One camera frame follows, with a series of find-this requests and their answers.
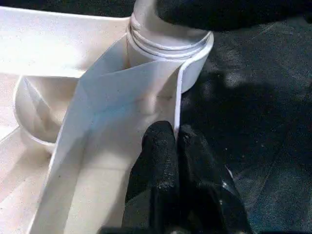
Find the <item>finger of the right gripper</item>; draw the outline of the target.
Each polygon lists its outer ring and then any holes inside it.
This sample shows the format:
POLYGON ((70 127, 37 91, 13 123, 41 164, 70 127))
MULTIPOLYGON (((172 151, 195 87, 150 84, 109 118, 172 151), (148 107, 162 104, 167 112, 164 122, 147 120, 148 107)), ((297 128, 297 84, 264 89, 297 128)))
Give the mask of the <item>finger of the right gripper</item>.
POLYGON ((272 23, 312 11, 310 0, 157 0, 165 22, 208 31, 232 31, 272 23))

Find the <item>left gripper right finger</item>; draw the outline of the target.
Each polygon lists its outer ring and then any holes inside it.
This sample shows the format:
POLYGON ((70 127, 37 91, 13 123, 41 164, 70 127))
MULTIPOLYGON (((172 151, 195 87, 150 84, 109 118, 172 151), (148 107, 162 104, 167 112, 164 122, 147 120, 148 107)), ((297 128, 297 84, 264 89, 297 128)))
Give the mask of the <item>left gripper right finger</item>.
POLYGON ((251 234, 232 175, 204 135, 190 125, 177 139, 182 218, 194 234, 251 234))

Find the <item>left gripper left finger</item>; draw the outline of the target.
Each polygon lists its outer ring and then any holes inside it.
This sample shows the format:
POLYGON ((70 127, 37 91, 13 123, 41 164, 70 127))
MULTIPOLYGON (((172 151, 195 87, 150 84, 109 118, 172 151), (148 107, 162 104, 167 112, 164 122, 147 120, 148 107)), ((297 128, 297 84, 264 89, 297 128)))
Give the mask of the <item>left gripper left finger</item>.
POLYGON ((124 226, 164 234, 179 223, 176 139, 168 121, 150 125, 129 176, 124 226))

